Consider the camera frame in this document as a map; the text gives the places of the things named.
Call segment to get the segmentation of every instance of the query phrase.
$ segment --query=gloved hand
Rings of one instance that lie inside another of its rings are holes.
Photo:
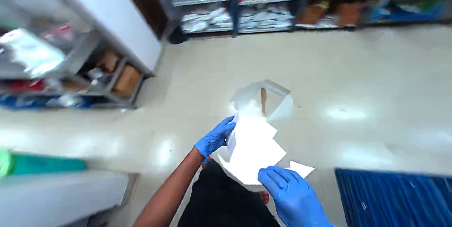
[[[231,122],[234,116],[225,118],[219,123],[212,131],[206,134],[200,139],[195,147],[198,151],[206,157],[204,163],[207,161],[207,157],[217,150],[219,147],[226,145],[225,134],[234,130],[235,122]]]
[[[331,227],[314,190],[297,172],[278,166],[260,169],[259,182],[272,195],[288,227]]]

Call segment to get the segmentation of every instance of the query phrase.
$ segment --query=beige floor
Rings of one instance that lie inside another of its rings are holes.
[[[194,39],[168,46],[140,109],[0,111],[0,146],[142,173],[112,224],[127,227],[193,144],[234,113],[234,91],[271,79],[295,103],[293,118],[274,124],[287,151],[280,165],[316,167],[307,180],[344,227],[334,167],[452,174],[451,37],[425,26]]]

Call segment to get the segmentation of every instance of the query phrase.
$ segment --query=cardboard box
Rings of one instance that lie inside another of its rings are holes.
[[[100,67],[103,71],[113,73],[116,69],[117,62],[119,57],[113,51],[106,51],[104,56],[101,58],[98,63],[98,67]]]
[[[140,73],[132,66],[127,65],[113,86],[113,92],[121,97],[131,97],[139,82]]]

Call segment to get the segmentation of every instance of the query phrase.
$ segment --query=white wall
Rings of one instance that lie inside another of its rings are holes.
[[[59,227],[121,203],[125,174],[108,171],[10,176],[0,179],[0,224]]]
[[[153,72],[162,45],[132,0],[75,0]]]

